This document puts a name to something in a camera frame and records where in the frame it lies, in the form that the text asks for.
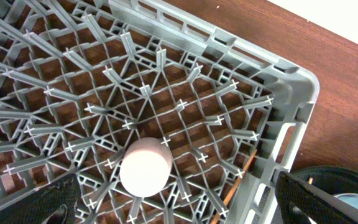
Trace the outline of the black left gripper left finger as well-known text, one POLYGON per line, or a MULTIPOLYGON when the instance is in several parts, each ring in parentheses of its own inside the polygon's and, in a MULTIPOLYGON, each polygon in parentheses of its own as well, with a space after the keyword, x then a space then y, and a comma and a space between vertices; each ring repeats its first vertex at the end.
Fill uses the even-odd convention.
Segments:
POLYGON ((3 223, 74 223, 80 200, 76 174, 67 174, 0 211, 3 223))

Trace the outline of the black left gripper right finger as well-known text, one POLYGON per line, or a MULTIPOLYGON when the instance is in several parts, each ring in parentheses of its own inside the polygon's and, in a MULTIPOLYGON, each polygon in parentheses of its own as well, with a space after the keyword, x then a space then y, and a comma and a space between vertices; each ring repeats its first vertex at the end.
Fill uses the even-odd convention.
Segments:
POLYGON ((275 196, 284 224, 358 224, 358 209, 293 174, 281 171, 275 196))

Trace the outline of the pink cup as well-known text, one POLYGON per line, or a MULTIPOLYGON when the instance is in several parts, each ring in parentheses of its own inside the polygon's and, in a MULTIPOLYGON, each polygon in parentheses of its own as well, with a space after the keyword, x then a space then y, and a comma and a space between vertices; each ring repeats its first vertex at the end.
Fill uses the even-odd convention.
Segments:
POLYGON ((169 148, 157 138, 133 142, 122 160, 120 180, 133 196, 151 197, 166 185, 173 165, 169 148))

